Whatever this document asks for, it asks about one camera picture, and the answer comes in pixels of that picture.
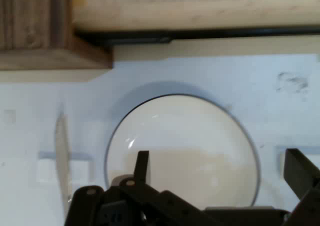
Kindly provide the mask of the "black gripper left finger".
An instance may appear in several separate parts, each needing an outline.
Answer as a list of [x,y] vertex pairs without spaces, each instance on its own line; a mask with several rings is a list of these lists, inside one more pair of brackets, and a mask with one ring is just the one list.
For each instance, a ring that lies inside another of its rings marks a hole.
[[149,152],[139,151],[132,176],[104,191],[99,186],[78,189],[66,226],[218,226],[220,222],[170,191],[147,184]]

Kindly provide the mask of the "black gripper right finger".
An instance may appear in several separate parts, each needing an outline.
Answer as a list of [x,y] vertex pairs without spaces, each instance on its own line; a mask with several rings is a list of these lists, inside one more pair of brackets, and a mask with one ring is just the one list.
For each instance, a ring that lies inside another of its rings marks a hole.
[[285,151],[283,177],[299,199],[285,226],[320,224],[320,170],[297,148]]

